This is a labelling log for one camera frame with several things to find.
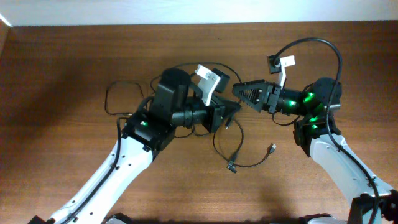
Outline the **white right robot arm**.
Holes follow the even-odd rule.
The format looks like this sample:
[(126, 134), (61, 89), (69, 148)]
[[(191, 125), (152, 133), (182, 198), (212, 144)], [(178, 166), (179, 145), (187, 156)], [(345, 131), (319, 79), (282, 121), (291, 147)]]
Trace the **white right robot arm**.
[(364, 164), (336, 127), (333, 111), (340, 107), (341, 83), (323, 77), (298, 91), (254, 80), (233, 85), (233, 95), (258, 112), (301, 116), (294, 122), (295, 143), (351, 204), (348, 223), (397, 223), (397, 190)]

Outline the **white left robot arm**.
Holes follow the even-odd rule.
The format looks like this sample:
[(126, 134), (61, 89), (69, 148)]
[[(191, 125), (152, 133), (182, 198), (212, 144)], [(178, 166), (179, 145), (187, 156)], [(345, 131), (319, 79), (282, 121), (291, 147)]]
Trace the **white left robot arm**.
[(219, 96), (230, 77), (199, 65), (192, 75), (168, 68), (160, 75), (153, 96), (144, 99), (136, 112), (116, 122), (117, 137), (109, 156), (86, 184), (47, 220), (34, 216), (31, 223), (102, 223), (130, 183), (155, 160), (175, 137), (178, 127), (201, 124), (217, 131), (241, 105)]

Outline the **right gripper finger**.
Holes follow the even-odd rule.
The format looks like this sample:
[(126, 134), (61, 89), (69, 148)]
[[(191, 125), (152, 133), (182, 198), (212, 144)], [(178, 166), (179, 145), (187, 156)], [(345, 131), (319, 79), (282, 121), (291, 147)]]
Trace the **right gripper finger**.
[(275, 86), (275, 84), (265, 80), (254, 80), (234, 84), (232, 92), (234, 95), (255, 95), (257, 93), (265, 93), (270, 86)]
[(259, 93), (259, 94), (250, 94), (250, 95), (244, 95), (242, 98), (242, 101), (249, 105), (251, 108), (253, 108), (255, 111), (261, 112), (261, 111), (268, 111), (269, 110), (269, 105), (267, 104), (268, 102), (268, 93)]

